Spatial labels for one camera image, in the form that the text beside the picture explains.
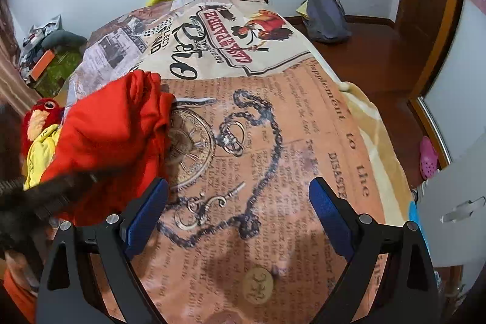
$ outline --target metal screw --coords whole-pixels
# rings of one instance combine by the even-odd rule
[[[413,222],[413,221],[407,222],[407,227],[410,231],[416,231],[417,229],[419,229],[419,226],[417,225],[417,223]]]
[[[373,219],[371,218],[371,216],[369,214],[361,214],[360,215],[360,221],[363,224],[371,224],[371,222],[373,221]]]
[[[118,220],[120,219],[120,217],[118,217],[117,214],[110,214],[107,218],[106,218],[106,222],[108,224],[114,224],[116,223]]]
[[[69,228],[71,228],[71,222],[70,221],[64,221],[59,228],[61,229],[61,231],[66,231]]]

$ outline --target pink shoe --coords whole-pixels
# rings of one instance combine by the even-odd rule
[[[420,173],[424,180],[430,179],[437,173],[439,156],[432,142],[427,136],[420,142]]]

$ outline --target printed illustration of woman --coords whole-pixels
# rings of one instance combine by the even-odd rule
[[[238,36],[240,39],[244,39],[251,34],[252,43],[254,36],[257,36],[260,40],[285,40],[288,39],[293,33],[288,28],[283,28],[285,20],[278,14],[269,10],[260,9],[258,13],[250,17],[250,20],[243,26],[234,26],[231,28],[233,36]]]

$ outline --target plush toy eye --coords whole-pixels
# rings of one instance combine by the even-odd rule
[[[56,104],[54,102],[46,102],[44,103],[44,107],[48,110],[54,109],[56,107]]]

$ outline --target red plush toy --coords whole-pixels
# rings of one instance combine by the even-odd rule
[[[22,154],[27,157],[32,142],[52,124],[60,124],[64,108],[52,98],[42,98],[28,112],[22,121],[20,135]]]

